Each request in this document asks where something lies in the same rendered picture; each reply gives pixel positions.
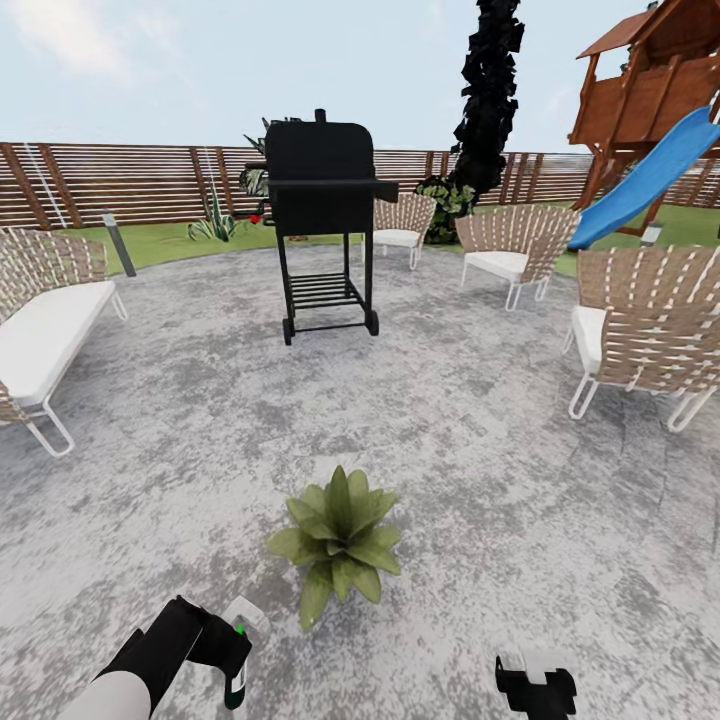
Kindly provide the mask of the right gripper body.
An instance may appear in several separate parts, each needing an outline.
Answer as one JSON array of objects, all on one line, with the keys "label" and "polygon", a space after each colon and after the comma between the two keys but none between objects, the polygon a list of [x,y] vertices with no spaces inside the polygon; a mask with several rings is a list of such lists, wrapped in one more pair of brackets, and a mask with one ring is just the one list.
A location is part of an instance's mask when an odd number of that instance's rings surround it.
[{"label": "right gripper body", "polygon": [[541,703],[551,703],[566,716],[576,715],[576,708],[569,680],[560,669],[548,669],[545,673],[547,683],[535,685],[529,683],[523,671],[502,670],[502,678],[506,682],[506,694],[511,711],[527,712],[531,720],[533,709]]}]

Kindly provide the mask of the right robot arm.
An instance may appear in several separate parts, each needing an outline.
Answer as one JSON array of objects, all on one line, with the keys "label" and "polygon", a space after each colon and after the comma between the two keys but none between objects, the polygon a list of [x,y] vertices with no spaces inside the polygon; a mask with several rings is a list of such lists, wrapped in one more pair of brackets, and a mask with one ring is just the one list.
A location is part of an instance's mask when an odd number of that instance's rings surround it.
[{"label": "right robot arm", "polygon": [[576,655],[562,648],[523,649],[522,658],[525,672],[504,669],[496,656],[497,687],[507,694],[511,711],[527,712],[528,720],[568,720],[567,715],[576,715],[577,688],[566,670],[576,666]]}]

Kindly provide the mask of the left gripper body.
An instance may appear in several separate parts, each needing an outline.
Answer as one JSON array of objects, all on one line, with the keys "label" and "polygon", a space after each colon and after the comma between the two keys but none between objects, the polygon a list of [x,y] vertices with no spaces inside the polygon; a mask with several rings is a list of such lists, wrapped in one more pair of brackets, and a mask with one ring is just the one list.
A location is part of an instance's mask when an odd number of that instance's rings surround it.
[{"label": "left gripper body", "polygon": [[227,677],[235,679],[251,651],[251,641],[218,615],[213,615],[213,619],[217,624],[217,640],[209,654],[198,662],[218,667]]}]

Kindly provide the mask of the insectifuge atomizer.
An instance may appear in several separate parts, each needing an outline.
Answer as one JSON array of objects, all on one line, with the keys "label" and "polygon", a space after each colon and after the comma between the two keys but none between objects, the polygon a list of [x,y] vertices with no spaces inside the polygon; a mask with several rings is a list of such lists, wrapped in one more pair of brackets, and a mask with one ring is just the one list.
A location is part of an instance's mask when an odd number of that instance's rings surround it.
[{"label": "insectifuge atomizer", "polygon": [[235,679],[225,677],[224,704],[227,709],[237,709],[245,699],[247,663],[245,662]]}]

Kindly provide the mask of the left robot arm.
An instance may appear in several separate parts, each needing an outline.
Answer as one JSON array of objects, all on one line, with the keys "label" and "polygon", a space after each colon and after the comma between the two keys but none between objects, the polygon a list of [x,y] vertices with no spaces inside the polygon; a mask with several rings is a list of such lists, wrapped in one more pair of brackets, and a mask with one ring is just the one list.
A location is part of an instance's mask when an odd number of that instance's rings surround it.
[{"label": "left robot arm", "polygon": [[127,637],[58,720],[150,720],[186,660],[235,679],[252,645],[241,623],[259,636],[269,632],[267,615],[241,595],[219,617],[180,594],[146,633]]}]

